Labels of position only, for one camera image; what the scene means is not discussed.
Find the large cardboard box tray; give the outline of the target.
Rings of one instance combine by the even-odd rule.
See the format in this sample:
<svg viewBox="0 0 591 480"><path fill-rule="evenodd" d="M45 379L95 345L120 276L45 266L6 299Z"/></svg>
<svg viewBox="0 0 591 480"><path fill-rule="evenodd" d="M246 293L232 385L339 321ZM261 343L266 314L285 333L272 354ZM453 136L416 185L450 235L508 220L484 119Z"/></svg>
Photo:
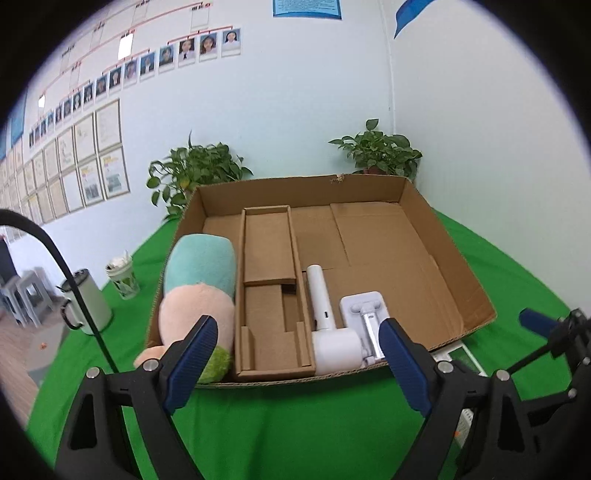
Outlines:
<svg viewBox="0 0 591 480"><path fill-rule="evenodd" d="M200 187L178 224L145 354L218 316L228 386L303 383L378 368L393 318L438 349L492 322L485 290L402 177L346 175Z"/></svg>

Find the right potted green plant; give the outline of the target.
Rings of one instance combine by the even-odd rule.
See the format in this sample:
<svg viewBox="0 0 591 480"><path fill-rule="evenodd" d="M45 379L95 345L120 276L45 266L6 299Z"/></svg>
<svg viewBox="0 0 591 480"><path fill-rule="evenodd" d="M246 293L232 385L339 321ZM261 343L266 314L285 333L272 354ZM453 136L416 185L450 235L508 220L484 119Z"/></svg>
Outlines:
<svg viewBox="0 0 591 480"><path fill-rule="evenodd" d="M415 182L423 154L401 134L387 134L379 129L380 121L368 119L365 130L355 136L329 140L356 166L356 173L400 176Z"/></svg>

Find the brown cardboard insert divider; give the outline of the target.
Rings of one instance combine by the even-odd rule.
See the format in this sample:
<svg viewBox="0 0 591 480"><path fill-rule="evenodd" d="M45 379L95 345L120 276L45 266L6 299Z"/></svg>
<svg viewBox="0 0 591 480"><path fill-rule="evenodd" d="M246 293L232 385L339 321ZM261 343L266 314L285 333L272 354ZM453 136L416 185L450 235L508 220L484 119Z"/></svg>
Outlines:
<svg viewBox="0 0 591 480"><path fill-rule="evenodd" d="M235 286L235 379L311 377L311 316L290 206L242 210Z"/></svg>

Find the patterned paper cup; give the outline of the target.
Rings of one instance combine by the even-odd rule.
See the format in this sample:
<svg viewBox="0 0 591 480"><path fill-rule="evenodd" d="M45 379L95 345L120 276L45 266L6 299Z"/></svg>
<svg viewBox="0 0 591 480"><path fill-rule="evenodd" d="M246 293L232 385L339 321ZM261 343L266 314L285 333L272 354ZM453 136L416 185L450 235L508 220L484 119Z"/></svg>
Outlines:
<svg viewBox="0 0 591 480"><path fill-rule="evenodd" d="M133 271L131 256L125 251L108 261L106 274L123 300L129 300L139 293L139 284Z"/></svg>

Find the potted green plant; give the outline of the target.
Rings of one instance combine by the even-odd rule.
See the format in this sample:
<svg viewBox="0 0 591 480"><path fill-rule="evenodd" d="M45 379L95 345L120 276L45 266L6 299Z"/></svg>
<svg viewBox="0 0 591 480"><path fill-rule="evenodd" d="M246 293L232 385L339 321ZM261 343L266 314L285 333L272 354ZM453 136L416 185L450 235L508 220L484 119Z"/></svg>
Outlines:
<svg viewBox="0 0 591 480"><path fill-rule="evenodd" d="M401 134L387 134L379 129L380 121L368 119L365 130L355 136L329 140L356 166L356 173L400 176L415 182L423 154Z"/></svg>
<svg viewBox="0 0 591 480"><path fill-rule="evenodd" d="M154 207L163 205L164 222L179 219L198 187L231 183L252 178L242 156L224 143L193 144L173 148L162 160L148 165L146 187L151 191Z"/></svg>

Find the white handheld fan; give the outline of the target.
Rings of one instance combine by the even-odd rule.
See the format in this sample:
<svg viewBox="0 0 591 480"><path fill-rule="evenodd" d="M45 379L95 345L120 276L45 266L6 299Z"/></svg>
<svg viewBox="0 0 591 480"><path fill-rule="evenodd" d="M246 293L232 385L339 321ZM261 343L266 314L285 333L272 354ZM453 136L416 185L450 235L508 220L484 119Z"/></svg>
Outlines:
<svg viewBox="0 0 591 480"><path fill-rule="evenodd" d="M315 331L311 336L315 374L322 376L360 368L363 363L360 336L351 328L337 327L322 267L308 266L307 279L315 318Z"/></svg>

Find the pastel plush toy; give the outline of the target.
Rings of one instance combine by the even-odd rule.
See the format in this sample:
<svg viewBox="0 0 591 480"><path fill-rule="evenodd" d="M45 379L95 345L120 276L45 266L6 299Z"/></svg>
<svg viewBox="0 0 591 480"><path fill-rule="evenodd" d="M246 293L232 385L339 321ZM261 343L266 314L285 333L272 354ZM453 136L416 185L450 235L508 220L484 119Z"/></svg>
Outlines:
<svg viewBox="0 0 591 480"><path fill-rule="evenodd" d="M228 238L209 234L182 236L164 268L157 327L161 343L144 349L133 361L161 359L185 338L204 315L217 323L217 342L198 382L219 382L228 374L235 341L235 249Z"/></svg>

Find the left potted green plant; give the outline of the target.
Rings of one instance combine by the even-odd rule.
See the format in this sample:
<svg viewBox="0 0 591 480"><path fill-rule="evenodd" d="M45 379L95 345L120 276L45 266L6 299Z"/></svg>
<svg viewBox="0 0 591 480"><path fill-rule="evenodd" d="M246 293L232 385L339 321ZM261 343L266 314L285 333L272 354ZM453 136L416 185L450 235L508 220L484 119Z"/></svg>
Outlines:
<svg viewBox="0 0 591 480"><path fill-rule="evenodd" d="M146 187L151 191L154 207L163 205L164 222L179 219L198 187L231 183L252 178L242 156L224 143L193 144L173 148L162 160L148 165Z"/></svg>

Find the green table cloth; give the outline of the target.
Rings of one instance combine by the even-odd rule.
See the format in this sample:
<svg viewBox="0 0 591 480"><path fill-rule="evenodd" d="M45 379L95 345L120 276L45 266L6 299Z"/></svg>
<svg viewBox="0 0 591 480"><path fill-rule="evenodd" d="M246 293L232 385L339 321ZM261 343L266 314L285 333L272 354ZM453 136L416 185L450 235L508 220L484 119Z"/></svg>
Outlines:
<svg viewBox="0 0 591 480"><path fill-rule="evenodd" d="M464 340L487 373L542 345L518 314L533 308L561 317L570 308L493 244L437 212L485 288L496 320ZM103 338L121 371L143 347L155 290L177 226L160 226L133 254L140 293L104 295L114 317ZM34 402L29 439L53 466L62 429L86 370L108 365L95 340L71 332ZM540 395L568 379L565 363L546 357L514 377L521 393ZM410 409L388 368L283 386L198 389L173 416L206 479L391 479L423 418Z"/></svg>

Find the white folding phone stand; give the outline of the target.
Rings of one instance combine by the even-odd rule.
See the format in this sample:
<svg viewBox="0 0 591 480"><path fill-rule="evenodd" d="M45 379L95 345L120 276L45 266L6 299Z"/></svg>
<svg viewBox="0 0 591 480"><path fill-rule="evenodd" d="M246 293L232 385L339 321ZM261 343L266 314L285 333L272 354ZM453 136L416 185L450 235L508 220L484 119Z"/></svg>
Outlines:
<svg viewBox="0 0 591 480"><path fill-rule="evenodd" d="M358 333L362 342L363 366L384 360L379 342L381 323L390 317L386 302L378 291L342 297L339 301L342 321Z"/></svg>

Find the grey plastic stool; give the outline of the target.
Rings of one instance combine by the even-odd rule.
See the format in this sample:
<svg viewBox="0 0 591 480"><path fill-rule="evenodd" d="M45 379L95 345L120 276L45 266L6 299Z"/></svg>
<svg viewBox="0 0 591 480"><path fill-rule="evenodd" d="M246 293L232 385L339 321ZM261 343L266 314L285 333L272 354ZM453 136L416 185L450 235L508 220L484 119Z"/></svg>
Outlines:
<svg viewBox="0 0 591 480"><path fill-rule="evenodd" d="M39 328L41 316L52 308L51 299L38 275L29 270L22 276L13 276L1 287L1 299L16 323L25 326L32 323Z"/></svg>

